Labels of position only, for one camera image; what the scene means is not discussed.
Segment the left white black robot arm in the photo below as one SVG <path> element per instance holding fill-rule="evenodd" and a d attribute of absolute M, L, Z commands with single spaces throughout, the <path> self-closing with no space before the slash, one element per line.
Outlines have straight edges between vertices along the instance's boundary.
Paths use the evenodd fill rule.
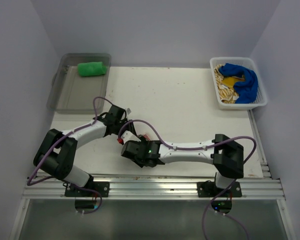
<path fill-rule="evenodd" d="M 96 139 L 118 135 L 120 129 L 134 130 L 131 123 L 125 125 L 128 122 L 127 116 L 126 109 L 112 105 L 109 111 L 79 127 L 63 131 L 54 128 L 49 130 L 33 159 L 35 170 L 27 185 L 39 183 L 32 180 L 38 170 L 42 170 L 52 178 L 75 185 L 82 196 L 91 195 L 94 190 L 93 178 L 74 165 L 76 151 Z"/>

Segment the printed patterned towel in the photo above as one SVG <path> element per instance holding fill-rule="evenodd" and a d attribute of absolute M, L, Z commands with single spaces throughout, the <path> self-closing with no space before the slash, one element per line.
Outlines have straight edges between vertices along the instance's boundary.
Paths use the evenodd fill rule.
<path fill-rule="evenodd" d="M 143 134 L 142 136 L 143 136 L 147 141 L 150 141 L 150 140 L 151 140 L 151 138 L 149 137 L 148 134 Z"/>

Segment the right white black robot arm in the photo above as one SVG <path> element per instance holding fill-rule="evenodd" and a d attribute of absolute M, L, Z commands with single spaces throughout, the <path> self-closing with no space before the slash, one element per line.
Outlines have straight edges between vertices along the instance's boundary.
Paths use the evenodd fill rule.
<path fill-rule="evenodd" d="M 212 189 L 217 196 L 225 196 L 231 190 L 230 183 L 244 177 L 244 147 L 224 134 L 203 142 L 164 144 L 125 131 L 118 142 L 123 145 L 120 155 L 141 168 L 178 162 L 213 165 L 217 172 Z"/>

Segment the green microfiber towel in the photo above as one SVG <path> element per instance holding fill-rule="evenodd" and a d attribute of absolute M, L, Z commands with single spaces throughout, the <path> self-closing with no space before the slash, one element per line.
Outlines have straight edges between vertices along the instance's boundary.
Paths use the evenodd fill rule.
<path fill-rule="evenodd" d="M 81 77 L 95 77 L 105 75 L 107 67 L 101 61 L 79 63 L 77 72 Z"/>

